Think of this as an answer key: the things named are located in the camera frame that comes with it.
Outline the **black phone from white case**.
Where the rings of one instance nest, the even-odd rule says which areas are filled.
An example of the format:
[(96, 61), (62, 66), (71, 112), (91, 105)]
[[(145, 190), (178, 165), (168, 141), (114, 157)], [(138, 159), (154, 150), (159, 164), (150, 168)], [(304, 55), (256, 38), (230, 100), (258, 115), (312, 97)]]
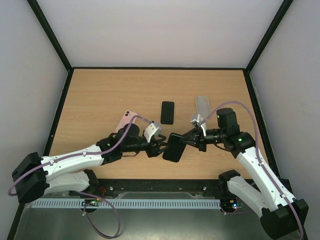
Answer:
[(175, 115), (175, 103), (173, 101), (163, 101), (161, 103), (160, 123), (163, 125), (173, 125)]

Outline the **white phone case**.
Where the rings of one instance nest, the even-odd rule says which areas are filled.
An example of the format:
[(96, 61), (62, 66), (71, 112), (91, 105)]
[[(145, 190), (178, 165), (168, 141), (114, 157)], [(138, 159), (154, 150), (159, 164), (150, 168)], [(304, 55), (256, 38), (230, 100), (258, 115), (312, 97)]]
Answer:
[(207, 118), (211, 114), (210, 100), (206, 95), (198, 95), (195, 97), (196, 112), (203, 118)]

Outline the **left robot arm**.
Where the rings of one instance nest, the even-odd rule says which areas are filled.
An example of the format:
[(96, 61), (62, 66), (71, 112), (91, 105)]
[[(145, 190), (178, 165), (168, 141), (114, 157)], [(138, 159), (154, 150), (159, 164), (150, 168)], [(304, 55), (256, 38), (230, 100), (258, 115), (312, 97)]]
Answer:
[(94, 192), (98, 180), (91, 167), (118, 161), (128, 152), (144, 151), (149, 158), (159, 156), (167, 145), (161, 131), (152, 122), (139, 135), (137, 125), (126, 124), (118, 132), (78, 151), (42, 157), (37, 152), (30, 153), (12, 172), (15, 192), (9, 191), (8, 195), (26, 204), (53, 192)]

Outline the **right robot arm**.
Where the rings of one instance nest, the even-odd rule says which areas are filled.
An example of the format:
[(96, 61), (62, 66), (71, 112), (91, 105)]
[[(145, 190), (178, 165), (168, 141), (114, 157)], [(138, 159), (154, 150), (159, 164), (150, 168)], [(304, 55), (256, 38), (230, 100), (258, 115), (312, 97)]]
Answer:
[(194, 129), (182, 136), (182, 142), (207, 150), (209, 144), (223, 144), (227, 152), (248, 171), (255, 186), (250, 185), (235, 170), (219, 175), (218, 191), (240, 198), (259, 217), (262, 228), (273, 240), (299, 232), (304, 238), (303, 224), (309, 206), (304, 199), (297, 199), (275, 175), (264, 160), (258, 143), (248, 132), (240, 130), (236, 113), (231, 108), (216, 111), (218, 127), (208, 129), (206, 119), (200, 114), (192, 116)]

